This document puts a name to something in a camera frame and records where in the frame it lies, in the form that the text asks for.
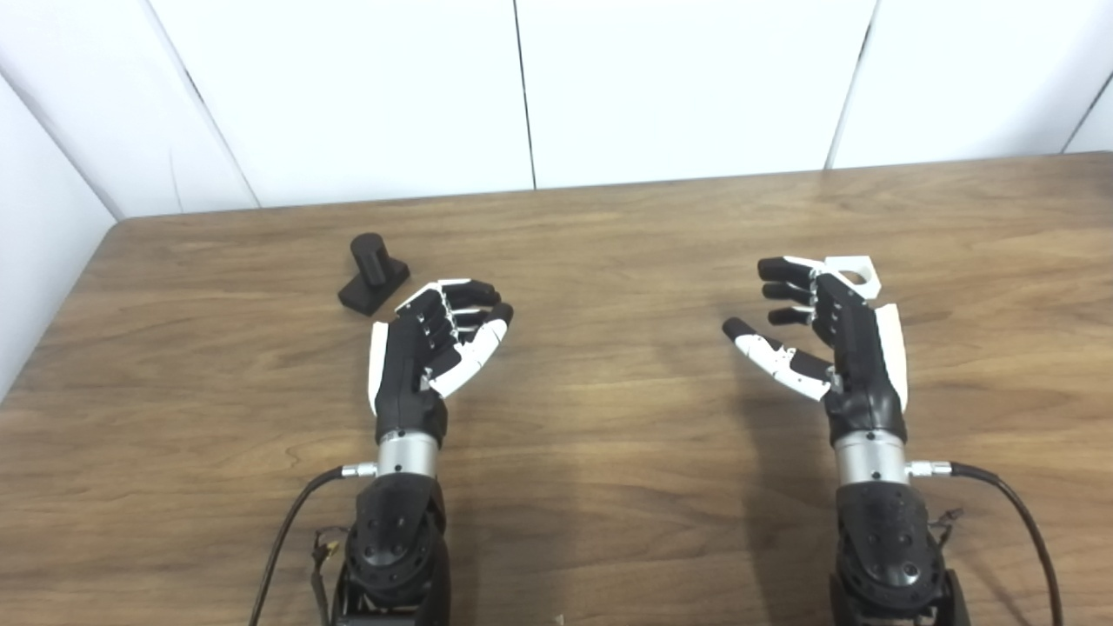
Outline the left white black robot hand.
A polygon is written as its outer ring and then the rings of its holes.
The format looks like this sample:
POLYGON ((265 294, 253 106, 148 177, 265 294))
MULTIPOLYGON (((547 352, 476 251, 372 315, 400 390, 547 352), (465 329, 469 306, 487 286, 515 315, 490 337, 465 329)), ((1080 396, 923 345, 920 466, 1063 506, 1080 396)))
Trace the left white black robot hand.
POLYGON ((506 336, 514 310, 477 280, 429 282, 374 323, 370 340, 370 407, 375 439, 421 433, 441 446, 449 433, 446 399, 477 375, 506 336))

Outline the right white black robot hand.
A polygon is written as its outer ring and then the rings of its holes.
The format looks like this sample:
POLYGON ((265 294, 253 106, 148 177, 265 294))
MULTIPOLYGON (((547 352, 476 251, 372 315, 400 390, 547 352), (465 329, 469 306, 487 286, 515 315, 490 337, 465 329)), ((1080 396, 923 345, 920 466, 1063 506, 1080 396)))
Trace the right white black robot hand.
POLYGON ((875 309, 881 282, 868 255, 759 260, 756 273, 768 300, 790 301, 768 314, 772 325, 800 324, 831 349, 823 359, 764 336, 741 317, 723 321, 723 334, 768 376, 823 404, 830 440, 883 431, 908 440, 908 364, 902 314, 894 303, 875 309))

